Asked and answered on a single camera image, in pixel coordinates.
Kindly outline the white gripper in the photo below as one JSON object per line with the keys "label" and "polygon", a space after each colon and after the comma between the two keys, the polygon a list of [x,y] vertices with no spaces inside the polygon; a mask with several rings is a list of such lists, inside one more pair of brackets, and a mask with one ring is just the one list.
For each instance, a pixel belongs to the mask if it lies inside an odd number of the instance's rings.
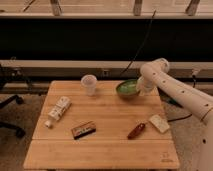
{"label": "white gripper", "polygon": [[139,77],[136,83],[136,90],[140,92],[141,95],[146,95],[154,89],[154,84],[144,78]]}

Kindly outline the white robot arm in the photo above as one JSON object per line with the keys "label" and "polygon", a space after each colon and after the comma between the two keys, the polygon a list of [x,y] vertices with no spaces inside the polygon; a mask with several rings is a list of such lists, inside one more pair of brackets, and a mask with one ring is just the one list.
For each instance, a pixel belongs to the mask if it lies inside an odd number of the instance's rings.
{"label": "white robot arm", "polygon": [[172,78],[169,69],[165,58],[144,63],[137,90],[148,93],[157,86],[206,125],[196,171],[213,171],[213,96]]}

